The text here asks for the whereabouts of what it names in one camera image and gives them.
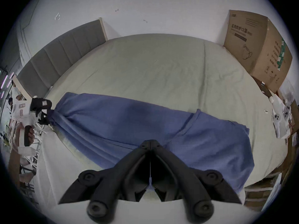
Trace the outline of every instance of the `bed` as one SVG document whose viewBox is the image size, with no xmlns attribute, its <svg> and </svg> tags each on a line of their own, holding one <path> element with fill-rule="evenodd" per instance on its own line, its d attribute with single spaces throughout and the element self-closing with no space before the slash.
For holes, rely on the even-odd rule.
<svg viewBox="0 0 299 224">
<path fill-rule="evenodd" d="M 263 179 L 287 154 L 285 141 L 276 138 L 268 98 L 224 47 L 206 40 L 170 34 L 108 40 L 57 80 L 47 95 L 52 108 L 66 92 L 117 96 L 193 113 L 199 108 L 246 125 L 255 167 L 245 186 Z M 49 130 L 47 135 L 35 177 L 44 209 L 57 204 L 81 171 L 101 169 L 61 134 Z"/>
</svg>

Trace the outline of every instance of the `light strip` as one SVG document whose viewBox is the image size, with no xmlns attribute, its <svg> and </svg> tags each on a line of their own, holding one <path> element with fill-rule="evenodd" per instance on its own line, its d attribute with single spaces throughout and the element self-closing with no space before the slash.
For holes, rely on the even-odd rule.
<svg viewBox="0 0 299 224">
<path fill-rule="evenodd" d="M 8 85 L 7 85 L 7 87 L 6 87 L 6 88 L 8 88 L 8 87 L 9 87 L 9 85 L 10 85 L 11 81 L 12 81 L 12 80 L 10 79 L 10 81 L 9 81 L 9 83 L 8 83 Z"/>
<path fill-rule="evenodd" d="M 4 83 L 5 83 L 6 79 L 7 79 L 7 77 L 8 77 L 8 75 L 5 76 L 4 81 L 2 82 L 2 85 L 1 85 L 0 89 L 3 88 L 3 85 L 4 85 Z"/>
</svg>

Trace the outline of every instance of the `gray upholstered headboard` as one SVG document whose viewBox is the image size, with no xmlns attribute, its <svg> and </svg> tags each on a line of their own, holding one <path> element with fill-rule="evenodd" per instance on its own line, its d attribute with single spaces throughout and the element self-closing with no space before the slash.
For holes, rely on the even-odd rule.
<svg viewBox="0 0 299 224">
<path fill-rule="evenodd" d="M 74 28 L 47 44 L 20 71 L 20 84 L 33 97 L 45 97 L 50 87 L 80 58 L 106 42 L 99 19 Z"/>
</svg>

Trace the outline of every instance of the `blue blanket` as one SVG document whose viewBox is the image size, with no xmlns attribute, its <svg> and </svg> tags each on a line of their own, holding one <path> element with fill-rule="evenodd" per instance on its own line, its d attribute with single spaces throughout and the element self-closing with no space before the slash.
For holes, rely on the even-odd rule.
<svg viewBox="0 0 299 224">
<path fill-rule="evenodd" d="M 194 114 L 113 96 L 66 93 L 48 117 L 105 169 L 151 139 L 189 167 L 218 170 L 236 192 L 254 167 L 249 129 L 200 110 Z"/>
</svg>

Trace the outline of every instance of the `green stripe on box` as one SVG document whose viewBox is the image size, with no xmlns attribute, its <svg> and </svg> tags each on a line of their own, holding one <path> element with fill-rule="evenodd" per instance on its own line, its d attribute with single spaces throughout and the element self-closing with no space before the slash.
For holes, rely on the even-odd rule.
<svg viewBox="0 0 299 224">
<path fill-rule="evenodd" d="M 277 65 L 278 65 L 278 70 L 280 70 L 280 67 L 282 65 L 282 61 L 283 61 L 283 57 L 284 57 L 284 52 L 286 50 L 286 43 L 284 42 L 284 39 L 281 39 L 281 50 L 280 50 L 280 54 L 277 60 Z"/>
</svg>

